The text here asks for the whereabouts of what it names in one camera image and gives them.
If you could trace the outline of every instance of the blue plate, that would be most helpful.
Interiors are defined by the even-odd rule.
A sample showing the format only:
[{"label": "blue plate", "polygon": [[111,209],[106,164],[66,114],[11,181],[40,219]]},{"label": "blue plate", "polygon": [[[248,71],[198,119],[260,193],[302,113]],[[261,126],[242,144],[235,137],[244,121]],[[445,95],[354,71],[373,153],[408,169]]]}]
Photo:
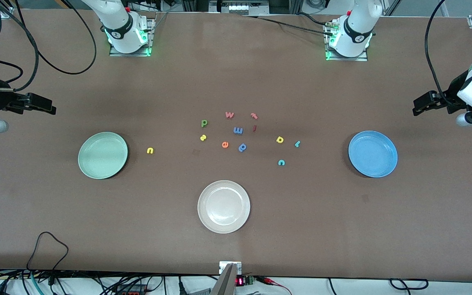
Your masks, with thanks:
[{"label": "blue plate", "polygon": [[361,174],[384,177],[396,168],[398,153],[387,136],[376,131],[362,131],[349,143],[349,159]]}]

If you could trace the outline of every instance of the plate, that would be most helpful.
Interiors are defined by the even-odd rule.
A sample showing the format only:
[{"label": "plate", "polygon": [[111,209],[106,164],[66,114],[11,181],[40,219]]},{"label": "plate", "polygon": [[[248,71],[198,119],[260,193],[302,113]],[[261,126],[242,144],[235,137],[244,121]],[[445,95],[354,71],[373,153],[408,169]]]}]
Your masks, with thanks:
[{"label": "plate", "polygon": [[349,143],[349,159],[358,172],[369,177],[384,177],[395,170],[397,148],[377,131],[362,131]]},{"label": "plate", "polygon": [[127,161],[129,149],[125,140],[113,132],[101,132],[91,136],[81,146],[77,164],[81,172],[92,179],[107,179]]},{"label": "plate", "polygon": [[198,200],[198,215],[206,228],[229,234],[242,227],[251,212],[245,189],[236,182],[220,180],[208,185]]}]

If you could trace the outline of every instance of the brown table surface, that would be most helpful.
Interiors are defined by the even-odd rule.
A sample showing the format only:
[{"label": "brown table surface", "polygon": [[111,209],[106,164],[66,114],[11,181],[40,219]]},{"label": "brown table surface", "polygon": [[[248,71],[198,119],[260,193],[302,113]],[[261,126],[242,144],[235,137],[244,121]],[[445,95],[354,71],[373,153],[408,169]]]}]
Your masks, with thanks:
[{"label": "brown table surface", "polygon": [[[10,124],[0,134],[0,268],[23,268],[49,230],[70,246],[60,269],[215,274],[219,261],[236,260],[256,275],[472,280],[472,128],[446,110],[411,111],[434,89],[426,18],[382,18],[369,61],[338,62],[325,60],[320,35],[207,13],[169,14],[150,58],[113,58],[97,17],[81,13],[98,42],[95,65],[64,75],[41,62],[27,89],[58,114],[0,112]],[[56,65],[90,62],[90,37],[72,11],[25,19]],[[276,19],[318,29],[301,16]],[[15,23],[3,24],[0,58],[27,78],[32,47]],[[463,18],[435,20],[429,46],[444,88],[472,63]],[[13,75],[0,66],[0,78]],[[398,150],[382,179],[361,176],[347,155],[352,136],[370,129]],[[94,180],[77,153],[102,131],[125,138],[129,159],[118,175]],[[252,204],[247,223],[227,235],[197,213],[199,194],[220,179],[241,184]],[[45,237],[32,267],[49,269],[63,253]]]}]

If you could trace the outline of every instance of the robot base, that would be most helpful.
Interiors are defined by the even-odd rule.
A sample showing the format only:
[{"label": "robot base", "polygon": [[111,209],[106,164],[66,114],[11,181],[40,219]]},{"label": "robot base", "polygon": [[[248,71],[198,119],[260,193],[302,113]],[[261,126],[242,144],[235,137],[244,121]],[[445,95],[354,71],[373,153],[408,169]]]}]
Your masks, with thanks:
[{"label": "robot base", "polygon": [[[333,19],[333,23],[337,24],[338,20]],[[363,52],[359,56],[355,57],[347,57],[342,56],[333,47],[329,46],[329,43],[334,42],[333,38],[339,31],[339,28],[329,28],[323,26],[324,32],[331,32],[333,36],[324,35],[324,44],[325,44],[325,60],[349,60],[349,61],[367,61],[367,49],[364,49]]]},{"label": "robot base", "polygon": [[142,18],[144,18],[142,19],[142,29],[147,30],[147,32],[140,30],[139,37],[143,40],[147,40],[147,43],[139,47],[139,49],[135,52],[128,54],[117,51],[111,44],[109,56],[150,56],[150,54],[152,53],[152,42],[154,41],[154,27],[156,26],[156,22],[155,19],[147,19],[145,16],[142,16]]}]

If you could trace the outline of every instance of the white floor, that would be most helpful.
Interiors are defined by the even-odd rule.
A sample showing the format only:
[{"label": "white floor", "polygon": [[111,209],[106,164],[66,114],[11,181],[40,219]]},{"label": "white floor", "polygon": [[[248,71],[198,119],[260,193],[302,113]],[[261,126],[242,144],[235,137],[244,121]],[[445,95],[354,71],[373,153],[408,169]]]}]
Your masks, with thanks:
[{"label": "white floor", "polygon": [[[332,295],[329,280],[319,278],[272,278],[278,284],[290,289],[293,295]],[[109,286],[118,279],[103,278],[103,284]],[[150,289],[160,282],[159,277],[152,278],[148,287]],[[62,279],[65,291],[70,295],[99,295],[101,286],[90,279]],[[39,295],[30,280],[25,280],[30,295]],[[168,295],[178,295],[178,278],[166,277]],[[216,283],[209,277],[182,277],[182,282],[187,293],[194,293],[204,289],[212,288]],[[423,286],[423,282],[406,282],[409,287]],[[393,289],[387,280],[365,280],[365,279],[333,279],[333,286],[337,295],[407,295],[406,291]],[[51,295],[47,282],[41,282],[39,287],[45,295]],[[54,292],[62,295],[60,287],[53,286]],[[289,295],[280,287],[268,286],[255,282],[253,285],[236,288],[236,295],[247,295],[258,291],[263,295]],[[21,280],[11,280],[7,285],[7,293],[10,295],[26,295]],[[164,295],[163,284],[151,292],[152,295]],[[429,287],[421,291],[411,291],[412,295],[472,295],[472,283],[462,282],[430,282]]]}]

